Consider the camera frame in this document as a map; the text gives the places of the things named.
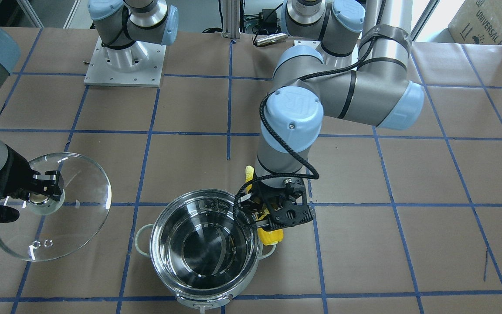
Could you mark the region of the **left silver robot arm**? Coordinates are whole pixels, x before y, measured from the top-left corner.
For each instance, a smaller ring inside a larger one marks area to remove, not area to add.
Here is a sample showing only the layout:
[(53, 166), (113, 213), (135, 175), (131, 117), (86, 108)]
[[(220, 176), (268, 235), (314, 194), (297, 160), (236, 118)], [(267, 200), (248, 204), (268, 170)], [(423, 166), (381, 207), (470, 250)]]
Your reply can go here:
[(314, 219), (303, 189), (318, 171), (307, 161), (324, 116), (406, 130), (424, 106), (407, 79), (412, 50), (411, 0), (285, 0), (283, 30), (319, 41), (288, 48), (261, 101), (254, 177), (235, 195), (237, 226), (267, 231)]

